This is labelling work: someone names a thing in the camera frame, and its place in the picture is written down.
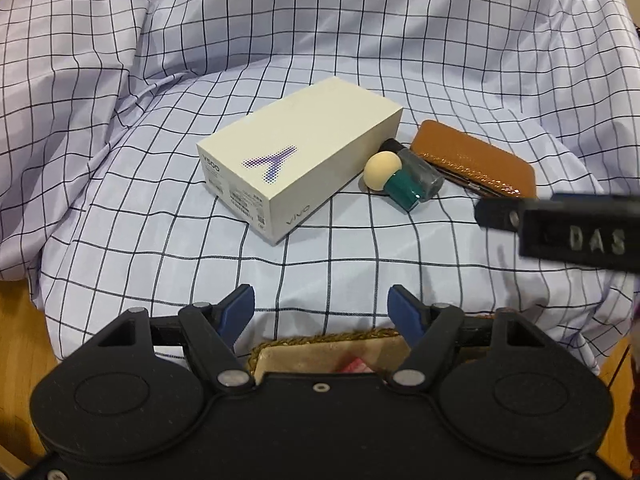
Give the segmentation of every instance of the red item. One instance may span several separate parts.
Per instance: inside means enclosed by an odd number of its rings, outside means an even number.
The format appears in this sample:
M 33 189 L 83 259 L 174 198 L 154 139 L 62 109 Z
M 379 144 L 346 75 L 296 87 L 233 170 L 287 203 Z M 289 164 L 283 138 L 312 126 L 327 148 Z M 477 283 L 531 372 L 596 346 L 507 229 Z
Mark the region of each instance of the red item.
M 338 372 L 341 374 L 371 374 L 373 370 L 367 366 L 366 362 L 356 357 L 342 370 L 338 370 Z

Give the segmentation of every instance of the black cap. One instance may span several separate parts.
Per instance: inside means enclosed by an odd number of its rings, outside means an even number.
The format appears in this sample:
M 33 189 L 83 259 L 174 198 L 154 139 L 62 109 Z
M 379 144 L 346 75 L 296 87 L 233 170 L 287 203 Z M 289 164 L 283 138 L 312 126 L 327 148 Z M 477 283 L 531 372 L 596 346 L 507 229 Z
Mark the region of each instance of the black cap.
M 380 144 L 380 149 L 378 152 L 393 152 L 398 154 L 400 150 L 404 150 L 406 146 L 403 146 L 395 139 L 387 139 L 385 142 Z

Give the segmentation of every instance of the grid pattern sheet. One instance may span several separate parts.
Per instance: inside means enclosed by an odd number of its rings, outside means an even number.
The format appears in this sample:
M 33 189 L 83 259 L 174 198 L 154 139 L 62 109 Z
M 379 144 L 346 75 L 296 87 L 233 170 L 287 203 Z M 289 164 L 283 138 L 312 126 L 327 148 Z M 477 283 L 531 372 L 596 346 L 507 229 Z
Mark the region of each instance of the grid pattern sheet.
M 386 292 L 510 306 L 597 370 L 631 276 L 524 260 L 452 183 L 410 214 L 359 179 L 277 246 L 209 193 L 195 144 L 331 75 L 535 168 L 538 194 L 638 193 L 640 60 L 623 0 L 0 0 L 0 272 L 63 358 L 124 309 L 250 283 L 236 345 L 388 326 Z M 161 353 L 180 358 L 175 349 Z

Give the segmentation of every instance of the purple y logo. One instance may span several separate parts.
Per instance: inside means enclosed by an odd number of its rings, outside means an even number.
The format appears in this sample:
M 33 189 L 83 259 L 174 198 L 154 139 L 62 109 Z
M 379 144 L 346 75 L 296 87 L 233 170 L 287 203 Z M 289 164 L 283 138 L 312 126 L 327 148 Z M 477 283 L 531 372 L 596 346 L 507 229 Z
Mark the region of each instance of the purple y logo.
M 287 146 L 284 150 L 273 153 L 273 155 L 248 158 L 242 162 L 242 165 L 246 168 L 256 168 L 257 166 L 268 164 L 269 166 L 267 167 L 267 171 L 264 172 L 262 178 L 267 184 L 273 184 L 278 177 L 278 172 L 280 171 L 282 164 L 289 156 L 293 155 L 295 151 L 295 146 Z

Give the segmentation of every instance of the vivo logo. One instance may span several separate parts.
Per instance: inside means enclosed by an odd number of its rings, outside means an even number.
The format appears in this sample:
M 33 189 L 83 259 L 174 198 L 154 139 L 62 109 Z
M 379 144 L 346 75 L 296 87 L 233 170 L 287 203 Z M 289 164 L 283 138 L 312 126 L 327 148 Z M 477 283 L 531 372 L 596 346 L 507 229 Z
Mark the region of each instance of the vivo logo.
M 293 216 L 291 217 L 291 220 L 289 220 L 289 221 L 287 222 L 287 224 L 289 224 L 289 225 L 293 224 L 293 222 L 295 222 L 296 220 L 298 220 L 298 218 L 300 218 L 302 215 L 304 215 L 306 212 L 308 212 L 310 207 L 311 207 L 311 206 L 310 206 L 310 205 L 308 205 L 308 206 L 306 206 L 302 211 L 300 211 L 299 213 L 295 213 L 295 215 L 293 215 Z
M 247 160 L 244 160 L 242 162 L 242 165 L 246 168 L 256 168 L 258 166 L 262 166 L 263 164 L 268 164 L 262 178 L 267 184 L 273 184 L 278 178 L 278 173 L 280 172 L 280 168 L 282 167 L 284 161 L 287 160 L 287 158 L 289 158 L 295 152 L 295 146 L 287 146 L 283 150 L 280 150 L 279 152 L 273 153 L 271 155 L 248 158 Z

